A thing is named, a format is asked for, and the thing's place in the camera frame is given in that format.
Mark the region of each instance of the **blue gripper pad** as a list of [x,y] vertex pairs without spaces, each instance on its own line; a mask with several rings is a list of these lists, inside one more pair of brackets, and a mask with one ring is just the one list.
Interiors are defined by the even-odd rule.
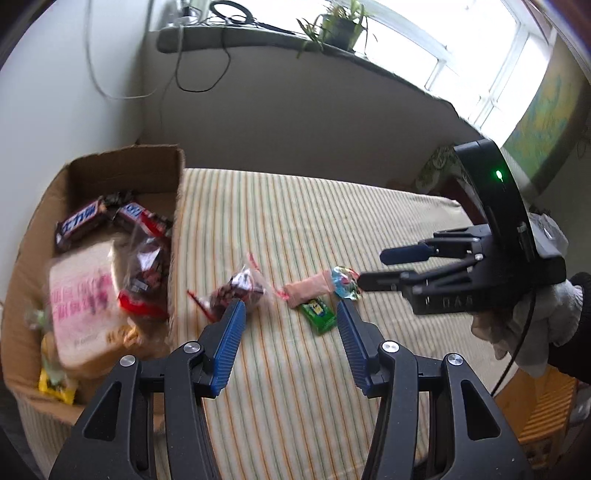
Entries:
[[380,396],[385,382],[380,374],[378,346],[384,337],[375,325],[361,319],[350,300],[341,301],[337,307],[337,327],[355,385],[366,397]]
[[225,324],[225,328],[217,350],[210,359],[213,366],[211,391],[214,397],[220,394],[230,379],[242,332],[244,332],[246,326],[246,307],[244,303],[236,303],[236,306],[230,305],[222,320],[215,326],[221,327],[221,324]]
[[398,265],[401,263],[424,262],[435,253],[435,249],[427,244],[408,245],[407,247],[387,248],[379,255],[384,265]]

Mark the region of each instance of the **potted plant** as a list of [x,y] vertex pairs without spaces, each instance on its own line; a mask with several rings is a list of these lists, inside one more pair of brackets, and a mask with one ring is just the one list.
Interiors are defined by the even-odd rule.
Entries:
[[368,29],[368,18],[365,6],[359,0],[351,0],[348,8],[338,4],[331,5],[327,13],[316,17],[314,23],[298,20],[300,28],[309,38],[303,50],[310,44],[322,50],[326,44],[341,50],[353,51],[359,36]]

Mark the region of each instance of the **plant pot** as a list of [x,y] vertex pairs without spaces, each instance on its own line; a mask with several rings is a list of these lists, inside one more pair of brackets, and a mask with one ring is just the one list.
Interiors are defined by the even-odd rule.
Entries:
[[327,45],[352,51],[365,27],[347,18],[322,15],[323,42]]

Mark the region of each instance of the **striped bedsheet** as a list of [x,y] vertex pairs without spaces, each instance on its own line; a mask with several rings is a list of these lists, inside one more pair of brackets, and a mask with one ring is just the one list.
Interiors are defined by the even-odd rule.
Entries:
[[[378,270],[384,247],[470,225],[452,200],[322,179],[196,168],[186,170],[182,192],[171,289],[176,345],[207,325],[187,289],[212,291],[242,268],[248,252],[281,287],[335,265]],[[432,259],[425,268],[444,262]],[[336,308],[335,299],[326,300]],[[470,334],[468,315],[415,317],[395,293],[365,293],[358,308],[387,339],[417,355],[461,353],[488,388],[505,366]],[[67,428],[19,405],[48,474]],[[223,478],[249,480],[358,479],[378,412],[378,400],[355,387],[338,331],[315,335],[279,300],[248,317],[228,387],[205,406]],[[426,396],[420,417],[418,458],[427,451]],[[159,476],[169,478],[163,435],[155,445]]]

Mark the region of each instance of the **windowsill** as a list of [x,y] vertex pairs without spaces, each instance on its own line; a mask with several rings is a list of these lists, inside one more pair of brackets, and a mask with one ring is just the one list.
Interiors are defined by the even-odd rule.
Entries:
[[[207,50],[210,48],[222,48],[222,33],[224,45],[227,48],[232,47],[277,47],[286,48],[299,52],[303,44],[306,42],[305,38],[297,35],[289,35],[263,28],[251,27],[220,27],[217,25],[194,25],[184,27],[183,31],[183,51]],[[175,53],[178,50],[178,28],[166,27],[160,30],[156,48],[161,53]],[[313,54],[317,52],[313,50],[314,46],[308,46],[302,55]],[[324,45],[323,53],[330,57],[337,57],[344,60],[351,61],[356,65],[374,72],[382,77],[396,80],[397,82],[407,85],[409,88],[417,92],[421,92],[426,96],[439,100],[448,104],[451,108],[453,105],[447,100],[441,99],[426,92],[422,88],[410,83],[409,81],[399,77],[366,58],[356,54],[341,50],[330,45]]]

